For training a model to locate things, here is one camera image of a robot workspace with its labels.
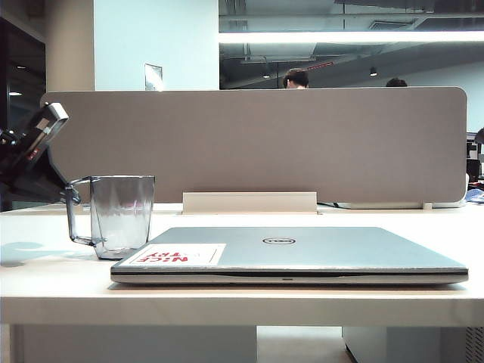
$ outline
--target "sticker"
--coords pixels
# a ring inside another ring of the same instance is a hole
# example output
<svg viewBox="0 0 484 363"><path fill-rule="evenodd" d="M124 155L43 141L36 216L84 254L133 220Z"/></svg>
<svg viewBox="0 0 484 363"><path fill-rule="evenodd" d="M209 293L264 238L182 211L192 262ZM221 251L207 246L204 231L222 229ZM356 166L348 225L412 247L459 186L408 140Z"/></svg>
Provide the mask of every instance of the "sticker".
<svg viewBox="0 0 484 363"><path fill-rule="evenodd" d="M148 244L120 266L214 266L225 244Z"/></svg>

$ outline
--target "dell logo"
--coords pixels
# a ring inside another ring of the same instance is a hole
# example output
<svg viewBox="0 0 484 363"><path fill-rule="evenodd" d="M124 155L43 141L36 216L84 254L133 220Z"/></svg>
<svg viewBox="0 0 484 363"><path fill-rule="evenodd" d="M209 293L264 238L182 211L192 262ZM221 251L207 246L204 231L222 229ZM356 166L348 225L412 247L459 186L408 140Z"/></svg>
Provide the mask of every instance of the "dell logo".
<svg viewBox="0 0 484 363"><path fill-rule="evenodd" d="M294 244L296 240L293 238L264 238L262 242L265 244Z"/></svg>

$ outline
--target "black hair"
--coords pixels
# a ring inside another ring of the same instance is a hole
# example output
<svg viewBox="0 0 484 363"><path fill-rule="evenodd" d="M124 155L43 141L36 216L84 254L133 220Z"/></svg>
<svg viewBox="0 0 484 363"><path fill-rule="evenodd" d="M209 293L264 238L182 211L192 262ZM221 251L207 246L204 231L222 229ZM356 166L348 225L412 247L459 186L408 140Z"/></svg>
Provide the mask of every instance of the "black hair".
<svg viewBox="0 0 484 363"><path fill-rule="evenodd" d="M403 79L395 77L386 83L386 87L407 87L407 82Z"/></svg>
<svg viewBox="0 0 484 363"><path fill-rule="evenodd" d="M282 84L284 88L287 88L287 82L293 81L297 85L307 87L309 84L308 71L303 68L293 68L288 70L284 78L282 79Z"/></svg>

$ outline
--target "mug handle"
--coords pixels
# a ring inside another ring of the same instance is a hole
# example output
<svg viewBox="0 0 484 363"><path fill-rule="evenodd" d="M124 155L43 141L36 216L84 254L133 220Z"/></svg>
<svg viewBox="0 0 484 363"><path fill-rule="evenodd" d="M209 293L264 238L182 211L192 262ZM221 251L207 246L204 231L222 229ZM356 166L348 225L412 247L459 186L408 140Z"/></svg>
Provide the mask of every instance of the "mug handle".
<svg viewBox="0 0 484 363"><path fill-rule="evenodd" d="M69 237L73 242L78 244L87 244L88 246L94 246L95 243L92 241L92 237L82 237L76 233L76 214L74 213L74 206L79 204L75 201L77 196L77 191L74 186L84 183L89 183L91 181L90 176L85 178L70 181L66 184L66 206L67 206L67 221L69 222Z"/></svg>

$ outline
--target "floor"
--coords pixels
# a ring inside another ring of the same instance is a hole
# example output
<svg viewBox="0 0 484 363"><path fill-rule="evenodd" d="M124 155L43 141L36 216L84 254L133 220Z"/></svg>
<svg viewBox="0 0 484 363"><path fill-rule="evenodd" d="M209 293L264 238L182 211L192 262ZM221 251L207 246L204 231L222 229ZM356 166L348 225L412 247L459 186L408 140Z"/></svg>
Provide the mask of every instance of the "floor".
<svg viewBox="0 0 484 363"><path fill-rule="evenodd" d="M257 327L258 363L352 363L341 327Z"/></svg>

